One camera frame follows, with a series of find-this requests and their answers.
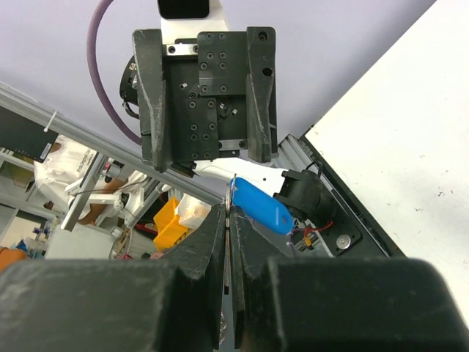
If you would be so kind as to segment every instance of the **blue object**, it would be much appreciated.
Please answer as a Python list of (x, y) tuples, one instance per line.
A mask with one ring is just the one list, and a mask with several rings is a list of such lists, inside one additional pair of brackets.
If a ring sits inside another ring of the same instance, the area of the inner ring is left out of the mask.
[(26, 244), (24, 243), (23, 240), (21, 240), (20, 243), (16, 245), (16, 249), (21, 249), (25, 253), (28, 253), (28, 248), (26, 247)]
[(288, 234), (293, 228), (293, 218), (287, 207), (243, 178), (236, 177), (234, 181), (232, 204), (281, 235)]

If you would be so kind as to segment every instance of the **yellow container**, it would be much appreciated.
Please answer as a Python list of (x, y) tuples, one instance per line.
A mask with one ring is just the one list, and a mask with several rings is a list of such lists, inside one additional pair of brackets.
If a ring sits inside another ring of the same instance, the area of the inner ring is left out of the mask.
[(186, 226), (179, 225), (179, 215), (174, 214), (178, 204), (179, 201), (172, 197), (153, 218), (158, 229), (153, 243), (158, 251), (178, 244), (189, 230)]

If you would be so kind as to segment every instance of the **white wall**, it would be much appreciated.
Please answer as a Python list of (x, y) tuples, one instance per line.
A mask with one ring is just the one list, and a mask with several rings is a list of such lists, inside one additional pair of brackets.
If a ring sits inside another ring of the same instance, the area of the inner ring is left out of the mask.
[(21, 240), (26, 237), (36, 238), (36, 235), (32, 233), (35, 227), (39, 227), (40, 224), (25, 220), (22, 218), (15, 218), (11, 223), (5, 236), (0, 241), (0, 246), (10, 247), (13, 244), (18, 244)]
[[(222, 0), (232, 29), (277, 31), (279, 138), (316, 122), (434, 0)], [(107, 117), (86, 66), (86, 31), (97, 0), (16, 0), (2, 8), (0, 78), (107, 139), (139, 150)], [(156, 0), (116, 0), (100, 29), (98, 62), (117, 111), (131, 33), (159, 26)]]
[(306, 138), (469, 326), (468, 14), (439, 0)]

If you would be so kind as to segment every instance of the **red wire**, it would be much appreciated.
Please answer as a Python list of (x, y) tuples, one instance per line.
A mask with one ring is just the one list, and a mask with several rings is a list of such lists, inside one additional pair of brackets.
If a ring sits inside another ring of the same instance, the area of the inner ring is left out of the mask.
[(307, 227), (305, 228), (305, 238), (308, 237), (308, 232), (311, 232), (311, 231), (324, 231), (324, 230), (327, 230), (329, 227), (331, 227), (333, 225), (333, 221), (331, 221), (329, 224), (325, 225), (324, 227), (319, 227), (319, 228), (312, 228), (312, 227)]

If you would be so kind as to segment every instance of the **screw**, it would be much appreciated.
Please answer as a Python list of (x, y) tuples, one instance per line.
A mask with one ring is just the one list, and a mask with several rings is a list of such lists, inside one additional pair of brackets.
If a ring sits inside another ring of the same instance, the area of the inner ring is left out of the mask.
[(349, 248), (351, 243), (352, 240), (350, 239), (349, 235), (340, 235), (336, 241), (337, 247), (339, 247), (340, 249)]
[(257, 35), (257, 37), (259, 38), (259, 40), (260, 40), (261, 42), (264, 42), (264, 41), (267, 40), (267, 33), (265, 33), (265, 32), (260, 32), (260, 33)]

